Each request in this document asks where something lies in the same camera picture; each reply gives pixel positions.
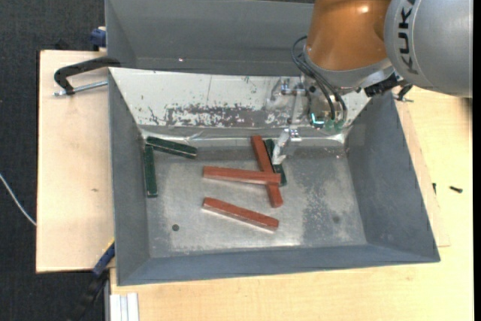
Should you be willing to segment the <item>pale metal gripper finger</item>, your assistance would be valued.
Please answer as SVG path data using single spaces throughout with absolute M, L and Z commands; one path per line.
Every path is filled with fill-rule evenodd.
M 289 80 L 278 80 L 265 99 L 267 111 L 293 109 L 299 91 Z
M 289 150 L 295 144 L 302 141 L 297 128 L 287 128 L 282 130 L 280 135 L 275 140 L 274 149 L 272 150 L 272 163 L 274 165 L 281 165 L 284 159 L 288 156 Z

